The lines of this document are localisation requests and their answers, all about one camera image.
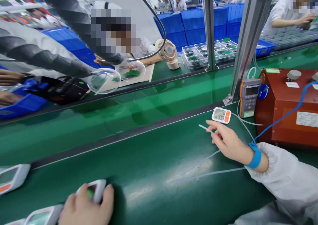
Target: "blue wrist strap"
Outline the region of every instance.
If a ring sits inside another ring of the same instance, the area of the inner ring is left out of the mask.
[[[256,169],[259,166],[259,164],[261,163],[262,151],[259,150],[259,148],[257,147],[257,145],[254,142],[251,142],[249,144],[249,146],[253,149],[253,151],[255,151],[255,154],[254,154],[252,162],[249,165],[246,165],[246,166],[250,167],[252,169]]]

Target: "gray knob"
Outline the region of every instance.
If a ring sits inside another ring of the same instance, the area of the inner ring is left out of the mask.
[[[313,76],[312,76],[312,79],[314,81],[318,81],[318,73],[315,73]]]
[[[301,73],[298,70],[291,70],[287,74],[287,77],[292,80],[299,79],[300,76],[301,76]]]

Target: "small fan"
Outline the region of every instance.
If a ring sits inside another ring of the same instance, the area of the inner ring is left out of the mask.
[[[156,42],[156,50],[160,48],[160,46],[163,43],[163,39],[157,40]],[[179,62],[177,60],[177,49],[174,44],[172,44],[171,41],[166,40],[165,45],[163,48],[159,51],[159,56],[167,62],[167,65],[169,69],[175,70],[178,69]]]

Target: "blood pressure monitor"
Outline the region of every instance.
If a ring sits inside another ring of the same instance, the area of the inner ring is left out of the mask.
[[[0,171],[0,195],[20,187],[26,179],[31,165],[20,164]]]
[[[93,203],[99,204],[102,200],[104,189],[106,187],[106,180],[96,180],[88,184],[87,193],[92,199]]]
[[[247,79],[242,81],[240,92],[241,106],[239,112],[241,118],[254,116],[260,84],[260,79]]]
[[[27,217],[24,225],[56,225],[62,210],[61,204],[39,209]]]
[[[26,221],[26,219],[20,219],[20,220],[17,220],[17,221],[14,221],[14,222],[11,222],[11,223],[7,223],[5,225],[24,225],[24,222]]]
[[[223,108],[215,108],[212,114],[212,120],[228,124],[231,118],[231,111]]]

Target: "blue plastic bin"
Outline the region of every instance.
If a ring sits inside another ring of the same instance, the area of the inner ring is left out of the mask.
[[[214,26],[214,40],[226,38],[226,25]]]
[[[14,94],[24,96],[20,101],[3,108],[0,108],[0,119],[9,119],[33,113],[42,107],[47,100],[39,96],[27,93],[23,88],[13,91]]]
[[[238,44],[239,37],[238,36],[231,37],[230,40]],[[271,53],[273,47],[275,46],[274,44],[269,43],[269,42],[264,41],[264,40],[258,40],[257,44],[258,45],[263,45],[265,47],[256,49],[256,57],[269,55]]]
[[[62,27],[56,29],[42,30],[43,34],[53,38],[67,50],[74,51],[87,48],[86,44],[79,39],[79,37],[69,28]]]
[[[242,22],[244,6],[244,3],[230,4],[224,6],[228,9],[228,24]]]
[[[167,34],[167,39],[171,41],[176,47],[188,45],[186,34],[184,31]]]
[[[181,18],[186,31],[205,27],[203,9],[181,11]]]
[[[239,36],[242,22],[228,23],[226,26],[226,37]]]
[[[76,50],[72,52],[78,59],[85,62],[86,64],[94,67],[100,68],[98,64],[94,62],[96,59],[95,55],[93,55],[92,51],[89,48]]]
[[[163,27],[165,28],[166,34],[183,31],[181,14],[164,13],[164,14],[158,14],[158,17],[161,20]],[[155,17],[154,19],[161,33],[161,36],[163,37],[163,31],[159,25],[159,22],[157,21]]]
[[[205,28],[185,31],[189,45],[206,42]]]

